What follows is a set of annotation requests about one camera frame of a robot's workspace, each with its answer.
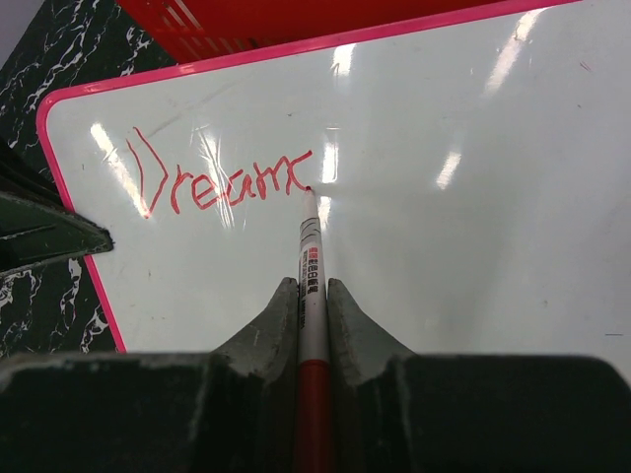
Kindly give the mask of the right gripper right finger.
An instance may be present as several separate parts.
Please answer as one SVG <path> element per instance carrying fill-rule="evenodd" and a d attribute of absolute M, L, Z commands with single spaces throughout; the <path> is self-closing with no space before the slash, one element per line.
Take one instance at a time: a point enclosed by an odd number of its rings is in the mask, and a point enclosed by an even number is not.
<path fill-rule="evenodd" d="M 630 388 L 585 356 L 417 354 L 328 283 L 341 472 L 626 472 Z"/>

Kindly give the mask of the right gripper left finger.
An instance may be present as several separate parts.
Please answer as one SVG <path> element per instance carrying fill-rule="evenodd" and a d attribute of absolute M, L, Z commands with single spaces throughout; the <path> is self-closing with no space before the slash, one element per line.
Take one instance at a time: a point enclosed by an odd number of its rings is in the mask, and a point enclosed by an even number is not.
<path fill-rule="evenodd" d="M 5 472 L 288 472 L 298 285 L 207 353 L 22 355 L 1 365 Z"/>

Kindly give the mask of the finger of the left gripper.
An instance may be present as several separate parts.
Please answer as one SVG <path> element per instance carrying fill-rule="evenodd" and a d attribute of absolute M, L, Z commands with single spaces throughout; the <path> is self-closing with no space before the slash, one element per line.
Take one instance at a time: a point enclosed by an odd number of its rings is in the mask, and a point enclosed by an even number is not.
<path fill-rule="evenodd" d="M 1 272 L 113 250 L 109 232 L 66 209 L 53 184 L 1 143 Z"/>

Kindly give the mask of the red whiteboard marker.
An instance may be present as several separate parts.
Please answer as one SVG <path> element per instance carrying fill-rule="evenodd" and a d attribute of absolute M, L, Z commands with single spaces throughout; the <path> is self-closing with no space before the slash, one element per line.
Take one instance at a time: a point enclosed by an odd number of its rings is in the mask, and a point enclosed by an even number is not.
<path fill-rule="evenodd" d="M 307 187 L 300 224 L 296 472 L 334 470 L 326 285 L 316 194 Z"/>

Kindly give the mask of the pink framed whiteboard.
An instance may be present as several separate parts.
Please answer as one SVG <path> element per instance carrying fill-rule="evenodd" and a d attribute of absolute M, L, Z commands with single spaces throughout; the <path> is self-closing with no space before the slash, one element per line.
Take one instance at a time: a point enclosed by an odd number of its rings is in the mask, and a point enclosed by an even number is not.
<path fill-rule="evenodd" d="M 630 368 L 630 5 L 509 1 L 48 95 L 115 344 L 208 351 L 324 268 L 418 352 Z"/>

